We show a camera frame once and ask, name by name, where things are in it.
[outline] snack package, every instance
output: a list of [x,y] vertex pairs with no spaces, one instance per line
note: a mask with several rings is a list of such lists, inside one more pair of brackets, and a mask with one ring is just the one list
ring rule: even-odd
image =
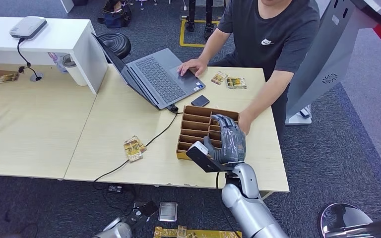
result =
[[228,77],[227,78],[227,87],[229,89],[244,89],[248,88],[244,78],[237,77]]
[[211,79],[211,82],[221,85],[221,83],[227,78],[227,75],[223,72],[218,72],[215,74],[215,76]]
[[17,81],[19,77],[19,73],[2,75],[0,77],[0,83],[14,82]]
[[143,158],[142,153],[147,150],[147,147],[134,135],[131,139],[124,142],[124,150],[127,160],[134,162]]
[[176,238],[186,238],[186,227],[178,226]]

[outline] laptop touchpad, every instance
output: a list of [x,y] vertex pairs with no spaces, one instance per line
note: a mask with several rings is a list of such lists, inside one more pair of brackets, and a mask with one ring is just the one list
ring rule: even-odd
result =
[[195,83],[198,81],[198,79],[195,77],[195,75],[191,71],[186,71],[186,73],[183,76],[180,76],[180,74],[177,72],[178,66],[170,69],[170,74],[173,76],[173,79],[179,86],[186,87],[187,85],[195,85]]

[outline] round stool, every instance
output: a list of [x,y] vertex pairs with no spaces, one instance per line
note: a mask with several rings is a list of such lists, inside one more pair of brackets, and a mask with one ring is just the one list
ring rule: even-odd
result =
[[106,33],[98,38],[121,60],[130,53],[130,41],[122,33]]

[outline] cardboard organizer box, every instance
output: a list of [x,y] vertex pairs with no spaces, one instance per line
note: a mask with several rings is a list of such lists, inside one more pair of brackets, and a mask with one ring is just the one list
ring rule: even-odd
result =
[[204,136],[209,136],[215,148],[221,148],[221,133],[218,122],[211,115],[222,114],[232,118],[237,124],[239,113],[214,108],[185,106],[176,148],[178,159],[190,160],[186,151],[197,141],[203,144]]

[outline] man's hand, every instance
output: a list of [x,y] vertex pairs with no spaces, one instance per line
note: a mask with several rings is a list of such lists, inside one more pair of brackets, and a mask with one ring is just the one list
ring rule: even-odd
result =
[[196,68],[195,76],[200,76],[208,66],[208,61],[200,58],[191,59],[185,63],[182,63],[178,68],[178,73],[183,76],[189,68]]
[[252,121],[253,119],[248,111],[244,110],[240,113],[239,128],[245,133],[245,135],[249,134],[249,131],[251,130]]

